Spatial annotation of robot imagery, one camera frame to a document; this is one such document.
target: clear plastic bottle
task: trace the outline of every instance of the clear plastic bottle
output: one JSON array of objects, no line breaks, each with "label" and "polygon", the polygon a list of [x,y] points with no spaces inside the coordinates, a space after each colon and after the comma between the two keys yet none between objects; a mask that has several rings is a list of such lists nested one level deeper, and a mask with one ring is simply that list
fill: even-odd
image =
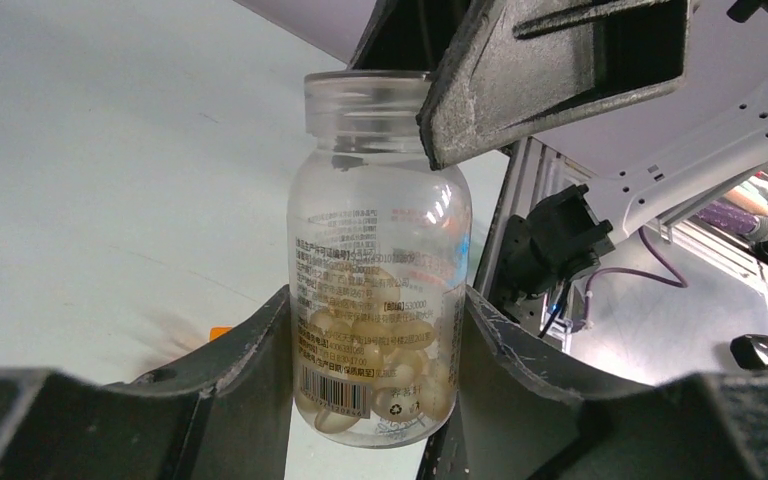
[{"label": "clear plastic bottle", "polygon": [[296,407],[336,442],[390,448],[445,422],[457,392],[472,202],[431,171],[424,73],[305,78],[316,149],[287,213]]}]

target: purple cable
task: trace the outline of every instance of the purple cable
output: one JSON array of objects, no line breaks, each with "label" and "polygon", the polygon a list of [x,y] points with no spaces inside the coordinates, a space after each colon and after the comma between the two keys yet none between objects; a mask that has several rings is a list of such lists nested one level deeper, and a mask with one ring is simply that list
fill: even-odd
[{"label": "purple cable", "polygon": [[593,280],[595,280],[597,277],[601,277],[602,275],[608,274],[608,273],[627,273],[629,275],[635,275],[638,277],[648,278],[650,280],[655,280],[657,282],[664,283],[666,285],[669,285],[671,287],[676,288],[687,288],[687,279],[684,278],[684,275],[679,273],[678,270],[674,266],[670,264],[670,262],[667,261],[661,255],[660,252],[655,250],[655,247],[652,246],[652,243],[649,242],[649,239],[646,238],[646,235],[643,233],[643,228],[637,231],[638,235],[640,235],[640,241],[643,242],[643,246],[646,247],[646,250],[649,250],[649,253],[652,254],[653,257],[655,257],[658,262],[661,263],[661,265],[664,266],[667,270],[670,271],[670,273],[673,274],[673,276],[676,277],[676,280],[670,280],[669,278],[662,277],[660,275],[655,275],[654,273],[644,272],[643,270],[635,270],[633,268],[623,268],[623,267],[610,267],[610,268],[603,268],[601,270],[597,270],[593,275],[590,276],[590,278],[587,279],[587,283],[584,284],[584,322],[587,322],[587,319],[590,318],[590,296],[592,295],[592,292],[590,290],[590,285],[593,283]]}]

